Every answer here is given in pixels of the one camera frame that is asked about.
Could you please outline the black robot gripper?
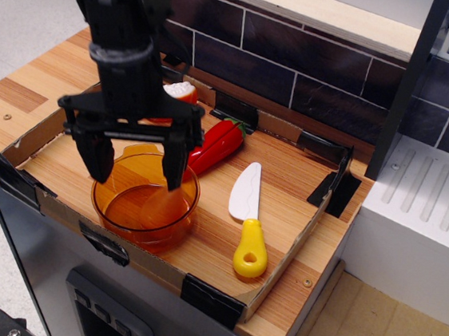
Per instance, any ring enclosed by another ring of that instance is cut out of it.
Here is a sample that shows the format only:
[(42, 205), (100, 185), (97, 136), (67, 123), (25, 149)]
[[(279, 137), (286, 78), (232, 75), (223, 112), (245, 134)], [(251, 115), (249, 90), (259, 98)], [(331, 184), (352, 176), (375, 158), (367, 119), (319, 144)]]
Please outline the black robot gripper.
[(168, 191), (182, 184), (189, 151), (201, 146), (205, 111), (167, 94), (161, 59), (153, 43), (116, 49), (91, 42), (101, 91), (64, 96), (67, 128), (94, 180), (105, 183), (113, 169), (114, 149), (108, 135), (119, 139), (163, 143), (163, 174)]

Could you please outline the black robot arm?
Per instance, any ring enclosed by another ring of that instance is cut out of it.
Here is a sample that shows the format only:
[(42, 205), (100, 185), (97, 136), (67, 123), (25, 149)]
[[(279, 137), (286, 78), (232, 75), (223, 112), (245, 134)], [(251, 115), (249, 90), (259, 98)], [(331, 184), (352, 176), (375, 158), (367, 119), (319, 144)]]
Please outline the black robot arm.
[(89, 25), (90, 58), (101, 88), (64, 96), (65, 129), (89, 174), (105, 183), (114, 166), (112, 140), (162, 144), (167, 187), (180, 187), (190, 152), (203, 144), (205, 112), (171, 97), (156, 40), (165, 34), (172, 0), (77, 0)]

